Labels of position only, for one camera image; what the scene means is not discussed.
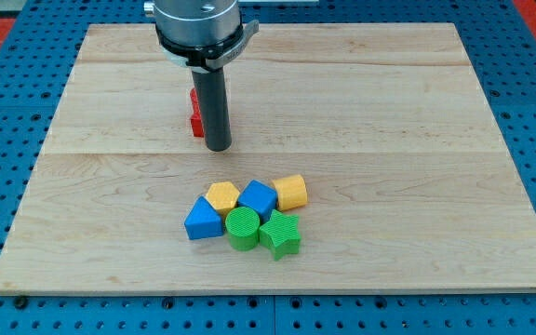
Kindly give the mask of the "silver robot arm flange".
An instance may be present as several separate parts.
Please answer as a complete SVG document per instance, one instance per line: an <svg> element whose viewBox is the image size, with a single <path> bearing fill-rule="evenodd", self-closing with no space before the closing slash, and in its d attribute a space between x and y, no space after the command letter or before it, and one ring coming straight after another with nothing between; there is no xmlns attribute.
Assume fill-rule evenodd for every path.
<svg viewBox="0 0 536 335"><path fill-rule="evenodd" d="M143 11L168 60L201 74L235 60L260 30L257 20L242 21L237 0L151 0Z"/></svg>

